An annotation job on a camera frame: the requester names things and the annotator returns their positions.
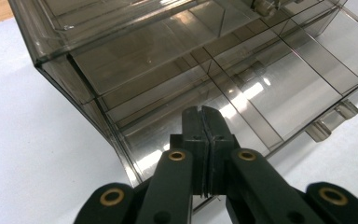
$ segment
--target transparent plastic drawer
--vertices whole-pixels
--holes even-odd
[[[267,156],[355,91],[358,21],[344,3],[10,0],[35,67],[134,186],[189,106],[219,109],[242,147]]]

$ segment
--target white table surface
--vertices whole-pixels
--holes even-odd
[[[351,100],[358,107],[358,92]],[[327,181],[358,197],[358,115],[322,143],[301,134],[269,161],[301,190]],[[14,19],[0,22],[0,223],[71,223],[111,182],[129,184],[113,148],[33,68]],[[229,222],[224,197],[193,216]]]

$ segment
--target smoked plastic drawer unit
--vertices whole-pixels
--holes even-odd
[[[36,69],[134,186],[190,106],[220,110],[240,145],[266,156],[304,131],[321,141],[357,113],[346,99],[358,89],[358,19],[346,1],[9,2]]]

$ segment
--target metal rivet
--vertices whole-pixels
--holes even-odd
[[[336,189],[327,188],[327,187],[321,188],[319,189],[319,195],[326,201],[333,203],[335,205],[342,206],[348,203],[348,198],[343,193],[339,192]]]
[[[111,193],[117,194],[117,197],[113,200],[107,199],[108,195]],[[124,199],[124,191],[122,189],[114,188],[114,189],[109,189],[109,190],[105,191],[103,193],[103,195],[101,195],[100,203],[105,206],[113,206],[118,203],[121,203],[121,201],[123,201],[123,199]]]
[[[251,151],[240,151],[238,153],[238,157],[240,157],[244,161],[254,161],[256,155]]]
[[[172,160],[172,161],[182,161],[185,159],[185,157],[186,157],[186,154],[181,151],[173,151],[168,156],[168,158],[170,158],[170,160]]]

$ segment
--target black plastic linkage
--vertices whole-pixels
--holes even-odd
[[[125,184],[108,184],[92,193],[81,208],[75,224],[133,223],[134,190]]]
[[[358,223],[358,199],[339,186],[325,182],[311,184],[305,200],[326,223]]]
[[[231,161],[233,188],[239,191],[257,223],[324,223],[257,151],[236,149]]]
[[[173,148],[162,153],[137,217],[137,224],[190,223],[193,156]]]

